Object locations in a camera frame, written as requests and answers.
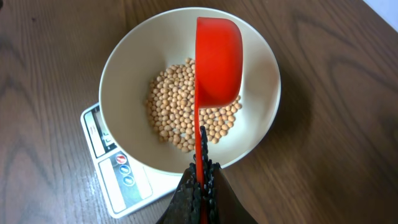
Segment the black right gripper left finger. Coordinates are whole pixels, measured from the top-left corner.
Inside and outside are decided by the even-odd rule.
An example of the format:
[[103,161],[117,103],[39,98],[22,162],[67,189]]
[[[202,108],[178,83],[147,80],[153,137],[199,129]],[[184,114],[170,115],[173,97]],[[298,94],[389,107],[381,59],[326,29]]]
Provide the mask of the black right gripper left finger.
[[196,165],[190,163],[174,195],[156,224],[193,224],[200,222],[201,188],[196,180]]

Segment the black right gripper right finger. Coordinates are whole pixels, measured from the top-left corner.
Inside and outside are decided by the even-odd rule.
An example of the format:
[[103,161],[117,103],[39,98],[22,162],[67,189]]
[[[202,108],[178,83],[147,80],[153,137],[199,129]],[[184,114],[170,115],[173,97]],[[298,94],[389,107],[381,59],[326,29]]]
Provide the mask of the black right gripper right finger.
[[203,164],[204,223],[254,224],[255,219],[243,207],[222,173],[219,163],[208,158],[208,138],[204,126],[200,127]]

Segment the red plastic measuring scoop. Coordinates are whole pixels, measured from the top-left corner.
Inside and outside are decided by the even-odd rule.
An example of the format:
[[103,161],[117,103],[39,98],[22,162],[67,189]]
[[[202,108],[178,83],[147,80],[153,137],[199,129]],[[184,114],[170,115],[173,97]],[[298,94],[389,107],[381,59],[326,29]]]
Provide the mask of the red plastic measuring scoop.
[[200,223],[204,223],[203,164],[199,111],[227,106],[238,96],[243,72],[243,42],[237,25],[228,19],[198,17],[195,44],[195,163],[201,188]]

